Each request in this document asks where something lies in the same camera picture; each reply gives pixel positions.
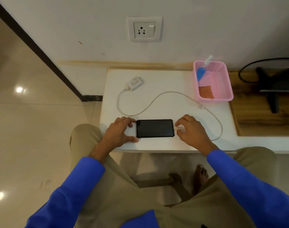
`blue spray bottle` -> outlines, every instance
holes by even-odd
[[[203,77],[203,75],[206,73],[207,67],[210,63],[210,61],[212,60],[213,56],[210,55],[204,62],[204,64],[199,67],[196,71],[196,76],[197,76],[197,81],[200,81],[201,78]]]

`black smartphone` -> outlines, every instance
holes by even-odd
[[[174,137],[172,119],[137,120],[137,138]]]

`white spray nozzle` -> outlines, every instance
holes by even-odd
[[[210,61],[212,60],[213,56],[210,55],[206,60],[205,60],[205,65],[209,65]]]

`white table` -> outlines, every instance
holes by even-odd
[[[160,93],[177,91],[193,96],[192,72],[165,70],[117,70],[108,69],[102,102],[100,129],[105,133],[117,117],[123,115],[117,110],[117,97],[125,83],[135,76],[144,79],[144,85],[135,91],[126,91],[120,98],[120,109],[129,115],[139,113]],[[235,151],[247,146],[264,146],[276,153],[289,153],[289,137],[238,137],[228,102],[203,103],[222,122],[223,135],[214,143],[222,150]],[[160,96],[145,112],[134,116],[138,119],[172,119],[176,122],[185,114],[194,116],[205,127],[211,139],[220,134],[216,119],[185,96],[167,93]],[[135,136],[136,127],[128,128],[127,135]],[[182,153],[198,152],[182,142],[177,135],[167,138],[141,138],[138,143],[126,143],[117,148],[124,152]]]

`white charging cable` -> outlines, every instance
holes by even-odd
[[[149,107],[152,105],[152,103],[153,103],[159,96],[161,96],[161,95],[163,95],[163,94],[166,94],[166,93],[176,93],[176,94],[183,95],[183,96],[187,97],[188,99],[191,99],[192,101],[194,101],[194,102],[196,102],[197,104],[199,104],[199,106],[200,106],[201,109],[205,109],[206,111],[208,111],[208,112],[209,112],[211,115],[213,115],[214,118],[219,122],[219,124],[220,124],[220,129],[221,129],[220,135],[219,135],[217,138],[212,139],[211,141],[216,141],[216,140],[218,140],[218,139],[222,136],[222,132],[223,132],[222,124],[221,124],[220,120],[214,115],[214,113],[212,113],[212,112],[211,112],[210,110],[208,110],[205,106],[203,106],[202,104],[200,104],[198,101],[194,100],[193,98],[191,98],[191,97],[189,97],[188,95],[185,95],[185,94],[183,94],[183,93],[181,93],[181,92],[176,92],[176,91],[166,91],[166,92],[163,92],[163,93],[159,94],[157,97],[155,97],[154,100],[153,100],[143,111],[141,111],[140,113],[138,113],[138,114],[133,114],[133,115],[128,115],[128,114],[123,113],[123,112],[120,110],[120,108],[119,108],[119,98],[120,98],[120,96],[121,96],[121,94],[122,94],[123,92],[128,91],[129,89],[130,89],[130,87],[126,87],[123,91],[120,92],[120,94],[118,95],[118,98],[117,98],[117,109],[118,109],[119,112],[122,113],[123,115],[129,116],[129,117],[139,115],[139,114],[143,113],[147,108],[149,108]]]

